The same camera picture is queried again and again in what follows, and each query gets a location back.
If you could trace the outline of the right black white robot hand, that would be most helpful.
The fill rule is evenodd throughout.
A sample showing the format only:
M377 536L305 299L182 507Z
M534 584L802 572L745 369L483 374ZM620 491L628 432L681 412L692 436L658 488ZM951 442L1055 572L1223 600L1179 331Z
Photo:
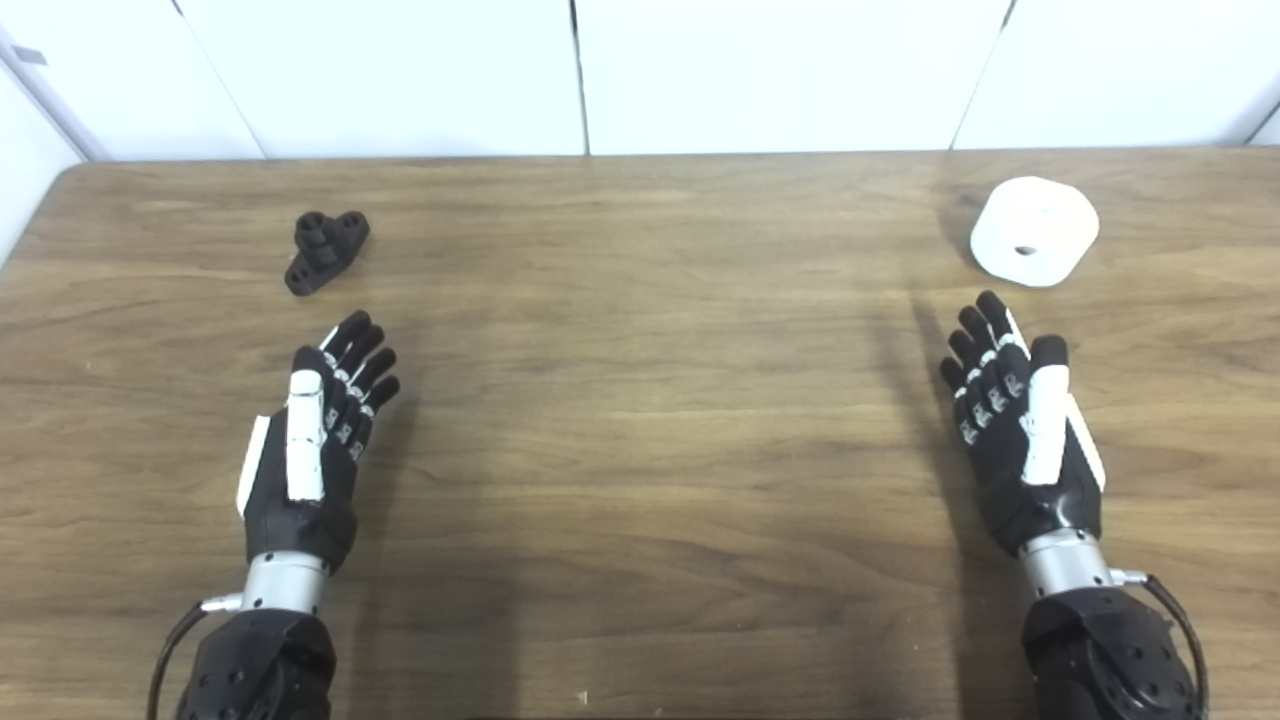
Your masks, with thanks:
M987 532L1011 556L1057 530L1098 539L1106 475L1070 391L1066 340L1025 340L989 290L957 320L940 374L952 395Z

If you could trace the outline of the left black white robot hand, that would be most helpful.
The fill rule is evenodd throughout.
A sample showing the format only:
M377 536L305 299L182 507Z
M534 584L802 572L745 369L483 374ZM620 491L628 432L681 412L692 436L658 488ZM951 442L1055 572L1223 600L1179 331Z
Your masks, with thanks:
M358 534L355 488L379 413L401 391L396 351L357 310L297 348L283 405L256 416L237 487L246 557L294 552L335 573Z

